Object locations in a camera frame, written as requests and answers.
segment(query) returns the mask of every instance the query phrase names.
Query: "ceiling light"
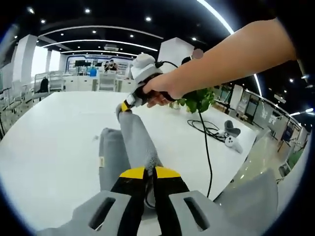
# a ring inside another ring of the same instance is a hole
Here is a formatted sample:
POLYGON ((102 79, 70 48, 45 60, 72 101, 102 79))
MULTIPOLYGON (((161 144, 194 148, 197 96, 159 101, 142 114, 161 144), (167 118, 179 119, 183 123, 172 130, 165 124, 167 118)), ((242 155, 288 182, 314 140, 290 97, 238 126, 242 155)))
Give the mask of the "ceiling light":
MULTIPOLYGON (((221 24, 227 29, 227 31, 230 34, 234 33, 234 30, 232 30, 231 26, 226 22, 226 20, 212 6, 210 6, 205 0, 197 0, 197 2, 199 2, 208 11, 210 11, 211 14, 214 15, 221 22, 221 24)), ((262 97, 262 93, 261 93, 261 88, 260 88, 258 77, 257 77, 256 74, 254 74, 253 76, 254 76, 256 84, 257 84, 259 95, 262 97)))
POLYGON ((292 114, 290 114, 290 116, 296 116, 296 115, 299 115, 299 114, 301 114, 300 112, 296 112, 296 113, 292 113, 292 114))
POLYGON ((33 8, 31 8, 30 6, 27 8, 28 12, 31 13, 31 14, 35 14, 33 8))
POLYGON ((76 39, 76 40, 69 40, 69 41, 51 43, 51 44, 47 44, 47 45, 45 45, 45 46, 43 46, 43 47, 49 47, 49 46, 56 45, 56 44, 74 43, 74 42, 108 42, 108 43, 121 43, 121 44, 127 44, 127 45, 131 45, 131 46, 136 46, 136 47, 140 47, 140 48, 149 49, 149 50, 152 50, 152 51, 155 51, 155 52, 158 51, 157 49, 150 48, 150 47, 146 47, 146 46, 139 45, 139 44, 135 44, 135 43, 121 42, 121 41, 115 41, 115 40, 105 40, 105 39, 76 39))
POLYGON ((309 108, 305 112, 308 113, 308 112, 312 112, 313 110, 314 110, 314 108, 309 108))
POLYGON ((123 52, 115 52, 115 51, 101 51, 101 50, 76 50, 76 51, 64 51, 61 52, 62 54, 65 53, 86 53, 86 52, 94 52, 94 53, 118 53, 118 54, 122 54, 122 55, 128 55, 128 56, 138 56, 136 54, 132 54, 132 53, 123 53, 123 52))

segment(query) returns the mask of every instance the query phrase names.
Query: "potted plant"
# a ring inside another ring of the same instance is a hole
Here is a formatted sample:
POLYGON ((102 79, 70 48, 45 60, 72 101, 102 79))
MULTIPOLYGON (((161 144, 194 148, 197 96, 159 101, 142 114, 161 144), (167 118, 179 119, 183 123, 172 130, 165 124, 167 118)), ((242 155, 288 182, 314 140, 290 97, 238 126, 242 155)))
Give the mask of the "potted plant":
POLYGON ((212 88, 204 88, 187 93, 182 99, 170 103, 170 107, 176 109, 177 105, 187 106, 187 111, 195 113, 197 109, 202 113, 208 110, 214 103, 214 91, 212 88))

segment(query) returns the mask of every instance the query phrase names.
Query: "person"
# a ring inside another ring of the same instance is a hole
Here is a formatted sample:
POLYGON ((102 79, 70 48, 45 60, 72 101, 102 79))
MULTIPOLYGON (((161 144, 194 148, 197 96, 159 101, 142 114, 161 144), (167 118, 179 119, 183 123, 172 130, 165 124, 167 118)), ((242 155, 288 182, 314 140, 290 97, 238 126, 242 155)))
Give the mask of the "person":
POLYGON ((113 59, 111 59, 111 60, 109 61, 108 68, 109 68, 109 70, 117 70, 117 64, 114 63, 114 60, 113 60, 113 59))
POLYGON ((159 92, 179 99, 188 92, 213 87, 296 60, 294 46, 277 19, 252 22, 179 68, 150 80, 143 92, 155 91, 147 106, 169 103, 159 92))
POLYGON ((107 61, 107 62, 105 62, 105 65, 104 65, 104 71, 106 72, 106 71, 108 71, 108 64, 109 64, 109 62, 107 61))

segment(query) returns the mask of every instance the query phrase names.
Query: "led strip light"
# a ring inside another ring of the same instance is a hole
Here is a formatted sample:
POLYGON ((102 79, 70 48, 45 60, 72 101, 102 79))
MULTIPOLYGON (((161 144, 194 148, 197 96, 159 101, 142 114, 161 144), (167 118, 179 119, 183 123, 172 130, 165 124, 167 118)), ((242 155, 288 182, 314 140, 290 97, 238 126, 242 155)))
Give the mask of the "led strip light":
POLYGON ((114 54, 122 54, 122 55, 135 56, 135 57, 138 56, 132 53, 122 53, 122 52, 103 51, 103 50, 77 50, 77 51, 61 52, 61 54, 65 54, 65 53, 114 53, 114 54))
POLYGON ((150 48, 150 47, 146 47, 146 46, 139 45, 139 44, 135 44, 135 43, 121 42, 121 41, 115 41, 115 40, 105 40, 105 39, 77 39, 77 40, 69 40, 69 41, 63 41, 63 42, 57 42, 57 43, 47 44, 47 45, 43 46, 43 48, 49 47, 49 46, 52 46, 52 45, 56 45, 56 44, 65 44, 65 43, 74 43, 74 42, 108 42, 108 43, 121 43, 121 44, 127 44, 127 45, 131 45, 131 46, 136 46, 136 47, 140 47, 140 48, 149 49, 149 50, 152 50, 152 51, 155 51, 155 52, 158 51, 157 49, 150 48))
MULTIPOLYGON (((210 11, 222 23, 222 25, 227 29, 227 31, 230 34, 234 33, 234 30, 232 30, 231 26, 226 22, 226 20, 213 7, 211 7, 205 0, 197 0, 197 2, 199 2, 205 8, 207 8, 208 11, 210 11)), ((258 77, 256 74, 254 74, 253 76, 254 76, 256 84, 257 84, 259 95, 262 97, 258 77)))

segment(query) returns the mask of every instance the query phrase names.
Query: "forearm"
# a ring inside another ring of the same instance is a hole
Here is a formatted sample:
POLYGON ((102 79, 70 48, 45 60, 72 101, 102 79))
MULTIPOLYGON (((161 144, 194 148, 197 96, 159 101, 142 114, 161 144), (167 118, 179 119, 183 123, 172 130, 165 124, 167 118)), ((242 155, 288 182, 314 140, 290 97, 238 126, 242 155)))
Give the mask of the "forearm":
POLYGON ((277 20, 253 22, 174 70, 171 93, 220 85, 296 59, 294 47, 277 20))

